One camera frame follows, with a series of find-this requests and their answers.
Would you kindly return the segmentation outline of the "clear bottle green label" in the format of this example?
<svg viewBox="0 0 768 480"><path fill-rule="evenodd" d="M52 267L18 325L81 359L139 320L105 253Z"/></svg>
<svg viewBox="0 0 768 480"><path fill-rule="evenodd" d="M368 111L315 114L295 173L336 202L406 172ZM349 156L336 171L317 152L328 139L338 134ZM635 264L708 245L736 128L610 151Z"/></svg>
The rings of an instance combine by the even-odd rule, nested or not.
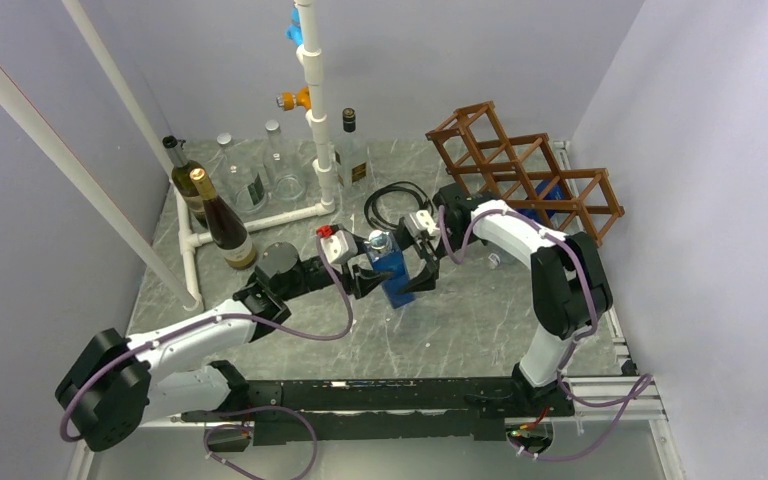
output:
<svg viewBox="0 0 768 480"><path fill-rule="evenodd" d="M306 181L298 155L285 142L277 120L268 120L264 127L267 134L264 167L273 196L287 202L299 200L306 194Z"/></svg>

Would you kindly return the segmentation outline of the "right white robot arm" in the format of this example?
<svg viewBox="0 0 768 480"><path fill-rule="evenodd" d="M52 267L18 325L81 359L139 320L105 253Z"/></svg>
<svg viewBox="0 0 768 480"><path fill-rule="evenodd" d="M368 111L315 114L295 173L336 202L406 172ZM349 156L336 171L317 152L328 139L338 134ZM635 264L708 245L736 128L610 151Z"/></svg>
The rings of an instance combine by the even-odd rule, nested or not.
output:
<svg viewBox="0 0 768 480"><path fill-rule="evenodd" d="M539 327L514 373L511 388L517 411L534 415L550 399L570 360L574 343L595 333L613 294L595 240L585 232L567 234L540 225L490 192L469 194L457 184L441 188L427 208L403 216L396 227L400 248L413 247L425 265L403 292L435 288L439 260L462 261L464 249L480 241L500 248L531 275L533 312Z"/></svg>

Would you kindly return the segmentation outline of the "green wine bottle silver foil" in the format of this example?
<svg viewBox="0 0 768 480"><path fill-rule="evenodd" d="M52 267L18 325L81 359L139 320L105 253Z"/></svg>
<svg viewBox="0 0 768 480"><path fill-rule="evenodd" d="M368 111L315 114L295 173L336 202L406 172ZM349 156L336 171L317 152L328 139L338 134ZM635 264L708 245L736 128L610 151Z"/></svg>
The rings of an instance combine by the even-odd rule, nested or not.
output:
<svg viewBox="0 0 768 480"><path fill-rule="evenodd" d="M161 143L166 149L172 163L171 180L178 192L181 194L189 211L197 222L204 228L207 228L204 205L199 192L190 178L190 172L195 168L201 168L202 165L196 161L190 160L183 149L184 140L180 140L173 135L162 138Z"/></svg>

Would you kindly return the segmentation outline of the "blue Blue Dash bottle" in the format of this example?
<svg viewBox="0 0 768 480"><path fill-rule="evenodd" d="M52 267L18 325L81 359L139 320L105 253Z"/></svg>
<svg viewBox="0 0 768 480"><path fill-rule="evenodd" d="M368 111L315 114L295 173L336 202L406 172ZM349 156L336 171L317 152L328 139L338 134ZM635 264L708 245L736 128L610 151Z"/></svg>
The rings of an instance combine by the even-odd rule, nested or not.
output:
<svg viewBox="0 0 768 480"><path fill-rule="evenodd" d="M563 200L563 199L564 199L563 192L559 185L553 186L544 197L544 200ZM516 208L516 211L528 217L532 221L537 222L540 225L544 225L544 222L542 221L542 217L540 216L539 212L536 209ZM518 263L518 260L514 256L508 254L499 245L490 241L485 241L484 245L488 249L487 261L491 269L497 269L502 266L515 265Z"/></svg>

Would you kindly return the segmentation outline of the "clear bottle white cap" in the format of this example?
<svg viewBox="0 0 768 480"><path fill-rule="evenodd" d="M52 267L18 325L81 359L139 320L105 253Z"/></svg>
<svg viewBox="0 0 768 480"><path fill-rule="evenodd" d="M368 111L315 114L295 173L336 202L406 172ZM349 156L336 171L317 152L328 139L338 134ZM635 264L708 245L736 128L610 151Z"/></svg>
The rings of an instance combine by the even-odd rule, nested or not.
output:
<svg viewBox="0 0 768 480"><path fill-rule="evenodd" d="M228 203L241 215L252 215L267 204L266 188L259 170L234 146L230 133L216 138L219 157L217 178Z"/></svg>

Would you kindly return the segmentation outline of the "blue square bottle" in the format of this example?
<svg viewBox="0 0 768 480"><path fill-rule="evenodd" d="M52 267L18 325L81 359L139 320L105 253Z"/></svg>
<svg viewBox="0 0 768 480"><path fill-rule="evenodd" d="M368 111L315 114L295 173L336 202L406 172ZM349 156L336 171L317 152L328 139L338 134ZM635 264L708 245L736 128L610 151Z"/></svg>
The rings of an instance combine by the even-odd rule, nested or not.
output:
<svg viewBox="0 0 768 480"><path fill-rule="evenodd" d="M365 242L366 256L376 272L389 272L390 276L382 283L382 289L390 306L397 310L415 300L413 293L401 293L410 277L407 272L404 254L391 232L372 230Z"/></svg>

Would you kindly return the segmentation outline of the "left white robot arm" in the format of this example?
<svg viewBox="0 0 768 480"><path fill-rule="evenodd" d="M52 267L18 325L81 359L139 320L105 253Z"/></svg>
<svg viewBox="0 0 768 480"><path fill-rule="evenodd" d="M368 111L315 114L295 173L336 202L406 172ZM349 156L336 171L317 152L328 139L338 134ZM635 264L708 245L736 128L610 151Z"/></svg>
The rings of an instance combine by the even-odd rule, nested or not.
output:
<svg viewBox="0 0 768 480"><path fill-rule="evenodd" d="M391 273L350 264L360 244L331 236L317 243L316 256L303 260L286 242L268 247L247 283L216 307L171 326L124 336L110 328L95 334L55 389L63 409L58 433L65 442L107 450L140 425L192 411L214 412L224 420L247 406L247 383L229 363L196 361L278 331L313 341L338 340L349 326L314 334L285 326L287 301L335 287L346 312L391 278Z"/></svg>

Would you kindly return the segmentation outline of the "brown bottle gold foil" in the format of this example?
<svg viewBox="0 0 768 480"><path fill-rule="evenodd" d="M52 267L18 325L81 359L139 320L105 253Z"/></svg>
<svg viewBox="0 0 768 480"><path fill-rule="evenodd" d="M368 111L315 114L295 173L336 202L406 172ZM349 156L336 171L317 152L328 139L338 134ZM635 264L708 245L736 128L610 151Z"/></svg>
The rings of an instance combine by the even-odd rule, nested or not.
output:
<svg viewBox="0 0 768 480"><path fill-rule="evenodd" d="M189 177L202 199L213 243L226 263L237 270L253 266L257 250L242 220L218 194L204 168L192 169Z"/></svg>

